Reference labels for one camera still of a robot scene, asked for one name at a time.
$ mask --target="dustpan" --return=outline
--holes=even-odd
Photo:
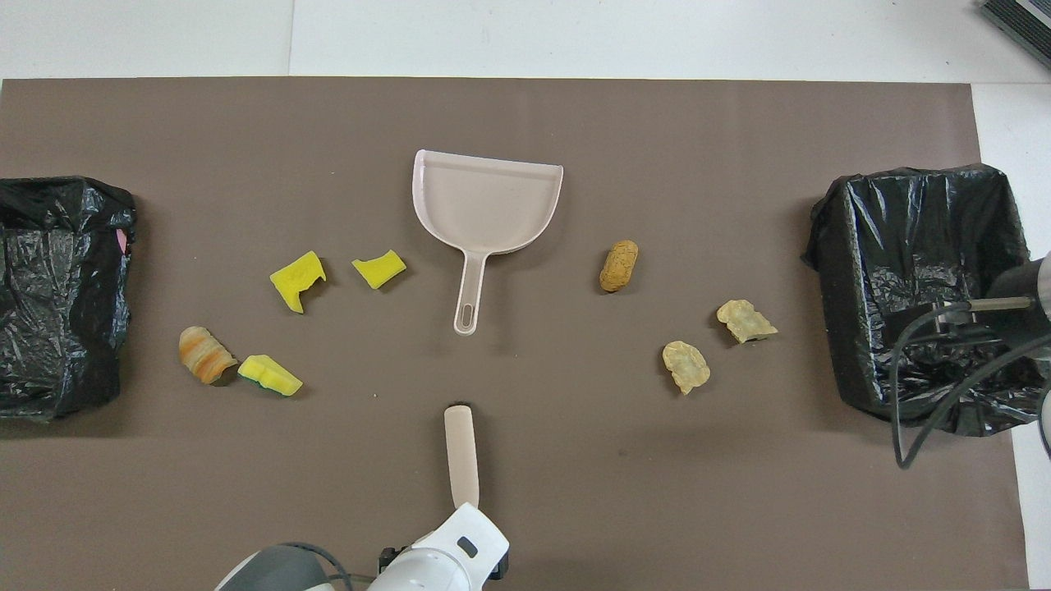
[[[453,317],[462,335],[478,326],[486,260],[529,246],[551,222],[562,167],[421,149],[412,172],[416,217],[434,238],[463,252]]]

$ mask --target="sponge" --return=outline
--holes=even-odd
[[[397,252],[388,250],[386,254],[371,261],[355,260],[351,265],[362,273],[365,281],[369,282],[369,287],[379,289],[379,287],[391,280],[397,273],[406,269],[405,261],[397,256]]]
[[[303,303],[300,302],[300,292],[306,291],[318,279],[328,281],[328,278],[325,277],[325,269],[322,268],[322,260],[313,250],[270,276],[270,282],[285,299],[288,308],[301,314],[303,313]]]
[[[238,368],[238,374],[286,396],[303,387],[303,382],[277,365],[270,355],[249,355]]]

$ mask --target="food scrap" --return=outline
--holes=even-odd
[[[716,312],[719,322],[734,333],[738,343],[759,341],[778,332],[777,328],[747,300],[730,300]]]
[[[231,365],[236,365],[230,351],[203,326],[191,326],[179,335],[179,361],[202,384],[211,384]]]
[[[672,372],[675,385],[683,394],[688,394],[689,390],[704,384],[712,376],[704,355],[688,343],[673,341],[664,345],[661,356],[664,358],[664,367]]]
[[[632,271],[639,258],[639,245],[631,240],[621,240],[613,245],[605,256],[605,264],[598,273],[599,286],[610,291],[618,291],[632,281]]]

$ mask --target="white floor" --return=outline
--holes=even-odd
[[[0,79],[285,75],[972,83],[983,158],[1051,250],[1051,69],[971,0],[0,2]],[[1051,588],[1051,461],[1035,425],[1012,436]]]

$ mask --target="metal rod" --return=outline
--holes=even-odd
[[[1027,295],[1019,298],[986,298],[970,300],[972,312],[989,312],[993,310],[1024,310],[1033,305],[1033,299]]]

